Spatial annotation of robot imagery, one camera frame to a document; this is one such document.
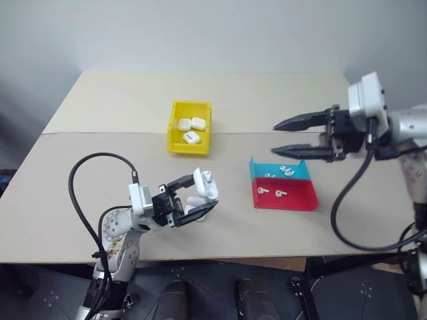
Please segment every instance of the black cable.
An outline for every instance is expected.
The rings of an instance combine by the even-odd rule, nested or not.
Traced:
[[[107,213],[109,213],[110,211],[116,210],[116,209],[125,209],[125,208],[131,208],[131,205],[118,205],[115,207],[111,207],[107,210],[105,210],[102,215],[99,217],[98,220],[98,238],[102,241],[102,220],[104,219],[105,215],[107,215]],[[98,311],[101,309],[103,303],[105,302],[105,299],[102,298],[103,296],[103,292],[105,291],[105,288],[107,287],[107,282],[108,281],[102,281],[101,283],[101,289],[99,290],[99,296],[101,297],[100,299],[97,299],[97,303],[94,305],[93,311],[92,311],[92,316],[96,315],[98,313]]]
[[[344,197],[347,195],[347,193],[356,184],[356,182],[358,182],[358,180],[361,178],[361,176],[363,176],[363,174],[365,173],[365,171],[369,167],[369,164],[371,163],[373,156],[374,156],[374,150],[369,149],[368,154],[366,155],[366,158],[365,158],[362,166],[358,170],[358,172],[354,175],[354,177],[350,180],[350,182],[344,187],[344,189],[342,189],[341,193],[336,198],[334,205],[332,206],[332,210],[331,210],[331,224],[332,224],[332,229],[334,230],[334,233],[336,234],[336,236],[338,238],[340,238],[340,240],[342,242],[344,242],[345,244],[347,244],[347,245],[349,245],[355,249],[358,249],[358,250],[372,251],[372,252],[383,252],[383,251],[389,251],[389,250],[397,249],[399,247],[403,247],[404,245],[407,245],[407,244],[421,238],[422,236],[427,234],[427,229],[421,230],[421,231],[415,233],[414,235],[412,235],[411,237],[409,237],[405,240],[402,240],[402,241],[399,241],[399,242],[394,243],[392,245],[387,245],[384,247],[365,247],[363,245],[358,245],[356,243],[351,242],[350,240],[348,240],[347,238],[345,238],[341,234],[340,230],[338,229],[337,222],[336,222],[336,215],[338,212],[338,208],[340,207],[340,204],[341,204],[342,200],[344,199]]]
[[[425,145],[423,147],[417,147],[417,148],[411,148],[411,149],[403,150],[403,151],[399,152],[399,155],[406,155],[408,153],[420,152],[423,150],[427,150],[427,145]]]
[[[103,281],[102,281],[102,284],[101,284],[101,288],[99,290],[99,295],[97,297],[97,301],[92,305],[91,309],[89,310],[89,313],[85,317],[85,320],[89,320],[89,319],[91,319],[95,315],[94,311],[96,311],[95,309],[97,309],[97,306],[99,306],[99,302],[101,301],[103,293],[105,292],[105,288],[107,287],[107,282],[108,281],[113,282],[113,279],[111,278],[111,273],[109,272],[109,269],[108,269],[107,253],[105,252],[105,249],[104,249],[104,247],[102,245],[101,238],[99,238],[97,236],[97,234],[93,230],[92,226],[90,225],[89,221],[86,219],[85,215],[83,214],[83,211],[81,210],[81,208],[79,206],[79,203],[77,202],[77,198],[76,198],[75,192],[74,192],[74,177],[75,177],[75,173],[77,172],[77,170],[79,169],[79,167],[83,163],[85,163],[87,160],[95,158],[95,157],[113,157],[113,158],[122,160],[127,165],[129,165],[129,167],[132,170],[131,174],[132,174],[132,181],[133,181],[133,183],[139,183],[138,174],[137,174],[137,171],[136,171],[135,167],[133,166],[133,164],[129,160],[127,160],[126,158],[124,158],[124,157],[122,157],[120,155],[116,155],[115,153],[99,152],[99,153],[92,153],[91,155],[87,155],[86,157],[80,159],[74,165],[74,167],[71,169],[71,172],[69,173],[69,178],[68,178],[68,192],[69,192],[69,196],[70,196],[71,202],[73,203],[74,209],[76,210],[77,215],[79,216],[81,222],[84,224],[84,226],[86,227],[87,231],[92,236],[93,240],[95,241],[95,243],[98,246],[99,252],[95,253],[92,256],[93,257],[98,257],[98,258],[101,259],[101,263],[102,263],[103,269],[104,269],[104,278],[103,278]]]
[[[411,223],[409,226],[407,226],[405,228],[405,230],[403,230],[402,234],[400,235],[399,241],[402,241],[403,239],[405,239],[405,236],[408,234],[408,232],[411,230],[411,228],[415,225],[415,222]],[[417,295],[419,297],[422,297],[423,295],[425,295],[427,293],[427,290],[419,290],[415,287],[413,279],[411,279],[410,275],[408,274],[408,268],[405,267],[404,262],[403,262],[403,258],[402,258],[402,246],[400,246],[398,248],[398,262],[399,262],[399,266],[406,278],[406,281],[408,283],[408,288],[411,291],[411,293],[413,295]]]

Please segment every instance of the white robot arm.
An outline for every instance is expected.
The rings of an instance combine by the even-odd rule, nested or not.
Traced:
[[[274,153],[296,159],[323,159],[327,162],[344,160],[348,153],[365,155],[365,161],[357,174],[338,195],[331,210],[334,233],[347,245],[359,250],[384,252],[416,242],[407,264],[415,270],[408,275],[413,293],[424,296],[419,318],[427,319],[427,104],[411,109],[388,112],[384,102],[384,90],[376,73],[348,88],[349,109],[333,106],[325,111],[297,115],[278,123],[274,129],[301,131],[309,127],[325,125],[320,135],[320,145],[286,145],[272,149]],[[371,160],[399,158],[409,196],[414,203],[415,222],[408,226],[412,235],[384,247],[365,247],[345,238],[336,223],[336,214],[342,199],[364,174]]]
[[[125,161],[124,158],[111,153],[95,153],[83,158],[71,171],[70,196],[84,224],[85,218],[84,216],[82,218],[83,213],[74,195],[73,177],[84,161],[97,156],[116,157]],[[201,219],[218,203],[218,189],[209,171],[201,173],[197,168],[193,175],[186,175],[167,185],[160,185],[160,194],[151,197],[148,186],[139,184],[136,170],[133,166],[131,168],[133,177],[133,183],[129,185],[131,206],[115,207],[101,216],[99,234],[96,236],[101,241],[102,248],[93,255],[97,258],[93,279],[85,301],[77,312],[76,320],[121,319],[127,284],[139,259],[141,236],[151,230],[181,227]],[[183,210],[180,199],[175,197],[176,191],[194,184],[200,198],[190,197],[191,204]]]

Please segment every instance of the beige table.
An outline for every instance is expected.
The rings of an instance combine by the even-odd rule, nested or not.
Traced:
[[[288,86],[268,85],[276,82]],[[200,83],[208,83],[210,89]],[[95,244],[71,206],[67,179],[76,161],[97,151],[127,157],[153,195],[158,185],[199,166],[216,176],[220,202],[208,218],[144,235],[142,259],[355,253],[333,234],[329,212],[360,160],[308,161],[320,201],[315,212],[254,209],[249,172],[251,156],[259,162],[296,163],[272,154],[270,148],[316,144],[317,133],[269,133],[271,126],[295,113],[316,111],[334,102],[345,105],[340,99],[346,96],[347,85],[339,74],[83,74],[0,199],[0,240],[13,243],[3,246],[1,261],[91,260]],[[301,105],[292,100],[296,91],[302,95]],[[157,102],[155,93],[163,102]],[[166,127],[173,99],[212,101],[215,125],[209,156],[166,152],[162,127]],[[115,159],[92,159],[82,166],[75,189],[93,225],[106,208],[129,203],[129,182],[128,168]],[[181,198],[188,195],[184,191]],[[343,202],[338,221],[350,239],[384,245],[395,241],[411,222],[410,208],[397,162],[373,163]]]

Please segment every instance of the white wall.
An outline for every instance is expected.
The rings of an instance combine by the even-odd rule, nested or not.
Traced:
[[[426,16],[425,0],[2,0],[0,167],[80,71],[377,70],[389,107],[425,101]]]

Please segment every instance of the gray floor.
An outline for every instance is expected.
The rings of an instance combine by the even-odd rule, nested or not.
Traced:
[[[0,273],[0,319],[73,319],[88,280],[38,267],[21,266],[21,272],[36,288],[34,296],[27,300],[17,298],[13,282]],[[124,319],[151,319],[157,298],[174,279],[188,284],[191,319],[237,319],[234,285],[244,278],[255,279],[268,288],[283,320],[295,319],[300,305],[289,285],[294,274],[218,262],[138,269],[129,292],[138,292],[141,302]],[[321,279],[313,294],[322,320],[416,319],[403,277],[392,273],[371,268],[349,271]]]

